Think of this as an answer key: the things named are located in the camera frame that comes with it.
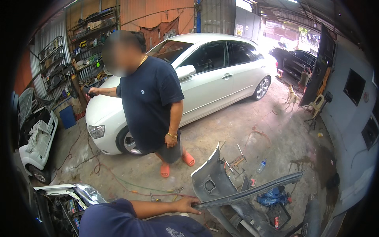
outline man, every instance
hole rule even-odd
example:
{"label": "man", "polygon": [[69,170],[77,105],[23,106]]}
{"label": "man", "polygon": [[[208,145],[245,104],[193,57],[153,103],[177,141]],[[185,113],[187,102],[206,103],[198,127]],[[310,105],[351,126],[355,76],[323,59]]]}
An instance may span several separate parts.
{"label": "man", "polygon": [[170,175],[169,164],[180,157],[193,166],[195,160],[180,143],[184,96],[175,70],[166,61],[146,55],[142,32],[116,31],[109,37],[113,41],[105,53],[112,55],[110,66],[127,76],[121,77],[117,87],[92,87],[89,93],[122,99],[136,146],[142,153],[155,152],[161,159],[162,177]]}
{"label": "man", "polygon": [[304,71],[301,72],[301,78],[298,84],[299,84],[299,88],[302,90],[303,93],[307,89],[306,85],[308,84],[308,81],[311,75],[312,73],[310,72],[310,68],[308,67],[306,67]]}
{"label": "man", "polygon": [[184,197],[176,202],[147,202],[118,199],[111,203],[92,205],[80,220],[80,237],[211,237],[212,234],[194,219],[181,215],[165,215],[168,212],[193,213],[191,207],[199,203],[197,198]]}

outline navy t-shirt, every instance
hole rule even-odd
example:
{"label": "navy t-shirt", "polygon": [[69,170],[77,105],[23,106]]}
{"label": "navy t-shirt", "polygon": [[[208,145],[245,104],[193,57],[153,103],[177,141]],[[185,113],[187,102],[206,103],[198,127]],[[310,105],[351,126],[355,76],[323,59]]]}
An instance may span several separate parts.
{"label": "navy t-shirt", "polygon": [[80,237],[211,237],[199,222],[184,216],[161,216],[147,221],[137,219],[126,199],[88,207],[80,220]]}
{"label": "navy t-shirt", "polygon": [[173,102],[184,99],[178,76],[166,61],[148,57],[116,90],[136,146],[153,152],[164,145]]}

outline gold bracelet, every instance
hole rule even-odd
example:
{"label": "gold bracelet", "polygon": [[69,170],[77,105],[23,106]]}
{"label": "gold bracelet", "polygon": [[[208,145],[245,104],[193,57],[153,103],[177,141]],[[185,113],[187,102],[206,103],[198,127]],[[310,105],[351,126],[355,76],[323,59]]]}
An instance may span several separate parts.
{"label": "gold bracelet", "polygon": [[172,134],[170,134],[169,132],[167,133],[170,137],[172,137],[172,138],[178,138],[178,134],[175,134],[175,136],[174,135],[172,135]]}

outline gray shorts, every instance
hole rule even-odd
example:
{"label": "gray shorts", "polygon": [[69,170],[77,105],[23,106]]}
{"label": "gray shorts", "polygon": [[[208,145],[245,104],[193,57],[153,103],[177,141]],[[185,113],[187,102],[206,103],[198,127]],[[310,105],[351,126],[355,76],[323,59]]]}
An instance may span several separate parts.
{"label": "gray shorts", "polygon": [[142,153],[156,152],[163,158],[165,162],[169,164],[174,163],[183,155],[183,147],[182,147],[182,144],[180,143],[180,137],[178,137],[178,144],[176,144],[173,147],[167,148],[167,145],[164,144],[163,146],[161,146],[155,151],[142,151],[142,150],[140,151]]}

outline black car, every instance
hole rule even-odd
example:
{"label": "black car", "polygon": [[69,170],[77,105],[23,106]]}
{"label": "black car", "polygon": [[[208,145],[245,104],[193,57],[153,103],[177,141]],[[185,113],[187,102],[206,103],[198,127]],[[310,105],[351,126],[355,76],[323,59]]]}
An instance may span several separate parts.
{"label": "black car", "polygon": [[298,81],[300,81],[301,72],[306,67],[312,71],[316,62],[316,57],[313,54],[303,50],[287,51],[274,47],[269,51],[269,54],[278,61],[278,69],[288,72]]}

